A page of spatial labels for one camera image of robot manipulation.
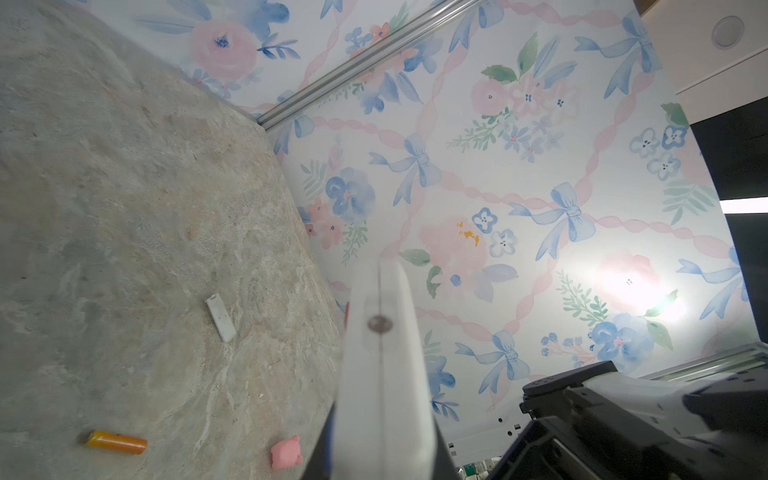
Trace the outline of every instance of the pink toy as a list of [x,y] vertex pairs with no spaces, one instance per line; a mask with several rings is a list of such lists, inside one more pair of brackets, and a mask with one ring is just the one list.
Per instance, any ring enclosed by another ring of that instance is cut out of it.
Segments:
[[299,445],[298,435],[292,439],[278,442],[272,447],[270,452],[272,453],[273,470],[285,470],[294,465],[301,465],[304,461],[304,457],[301,455],[301,445]]

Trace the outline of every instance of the white light strip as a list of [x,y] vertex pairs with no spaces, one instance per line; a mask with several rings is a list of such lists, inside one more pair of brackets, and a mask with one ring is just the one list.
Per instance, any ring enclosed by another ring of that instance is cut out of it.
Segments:
[[724,214],[768,214],[768,197],[721,200]]

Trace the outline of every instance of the orange cylinder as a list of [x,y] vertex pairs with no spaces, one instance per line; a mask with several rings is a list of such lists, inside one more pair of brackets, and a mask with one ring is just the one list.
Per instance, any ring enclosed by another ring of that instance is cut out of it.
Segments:
[[114,433],[91,432],[85,445],[89,447],[98,447],[100,449],[117,450],[118,452],[132,453],[141,455],[147,448],[147,441],[143,439],[133,439]]

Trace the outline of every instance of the white eraser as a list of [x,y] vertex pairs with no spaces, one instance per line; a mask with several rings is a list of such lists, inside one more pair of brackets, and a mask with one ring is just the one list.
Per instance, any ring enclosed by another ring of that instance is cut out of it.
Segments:
[[210,310],[211,316],[214,318],[216,328],[219,330],[222,341],[229,342],[235,337],[235,325],[232,324],[227,308],[224,306],[224,302],[221,301],[221,296],[218,293],[214,293],[208,300],[205,301]]

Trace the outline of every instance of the stone surface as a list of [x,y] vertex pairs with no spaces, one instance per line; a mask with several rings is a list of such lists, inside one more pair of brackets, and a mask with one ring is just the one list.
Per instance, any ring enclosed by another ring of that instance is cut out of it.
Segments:
[[341,322],[263,130],[67,5],[0,27],[0,478],[297,478]]

